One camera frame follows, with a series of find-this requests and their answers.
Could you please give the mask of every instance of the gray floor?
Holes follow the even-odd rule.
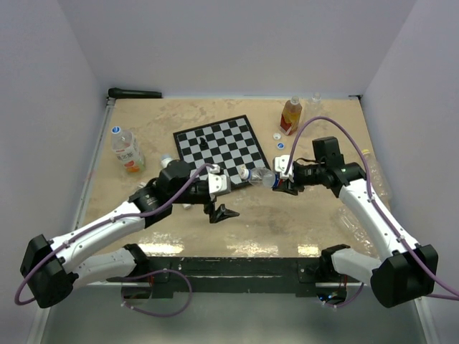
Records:
[[[178,308],[185,294],[144,308]],[[414,303],[390,310],[369,288],[334,311],[292,295],[196,294],[188,310],[158,319],[120,307],[120,288],[86,287],[53,307],[42,343],[404,343],[423,344]]]

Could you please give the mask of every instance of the bottle with orange label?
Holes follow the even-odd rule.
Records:
[[[113,127],[111,146],[116,158],[123,164],[127,172],[145,170],[145,156],[131,131]]]
[[[303,107],[300,104],[300,98],[294,95],[292,99],[287,100],[280,116],[280,130],[286,134],[291,135],[298,129],[300,122],[301,111]]]

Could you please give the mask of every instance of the amber liquid bottle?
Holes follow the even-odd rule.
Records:
[[[303,107],[301,106],[300,98],[297,95],[294,95],[292,99],[287,100],[280,117],[280,130],[284,134],[291,135],[298,129],[302,110]]]

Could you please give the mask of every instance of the table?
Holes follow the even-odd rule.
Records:
[[[172,133],[198,125],[247,115],[269,162],[289,154],[294,136],[283,135],[285,150],[278,150],[273,133],[278,133],[280,113],[286,99],[161,99],[117,100],[110,125],[132,130],[146,156],[147,169],[140,174],[123,170],[105,139],[100,162],[93,176],[84,224],[94,221],[125,201],[137,185],[157,177],[160,157],[178,157]],[[309,119],[311,106],[302,100],[302,121]],[[322,100],[321,114],[342,124],[359,144],[372,151],[366,123],[357,99]],[[312,123],[300,139],[295,157],[313,158],[311,141],[334,135],[346,162],[360,162],[346,137],[326,121]],[[180,255],[202,257],[316,257],[335,244],[349,244],[365,252],[362,242],[349,231],[338,228],[333,218],[342,203],[323,186],[307,188],[300,196],[247,187],[217,199],[217,205],[240,212],[240,216],[209,224],[201,205],[183,209],[175,205],[172,215],[138,233],[126,236],[101,253],[124,244],[138,244],[150,256]]]

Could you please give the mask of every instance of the chessboard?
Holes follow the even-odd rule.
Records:
[[[204,163],[216,163],[229,176],[232,188],[248,185],[239,176],[245,165],[270,168],[246,115],[174,133],[180,159],[191,166],[191,174]],[[207,170],[199,174],[207,179]]]

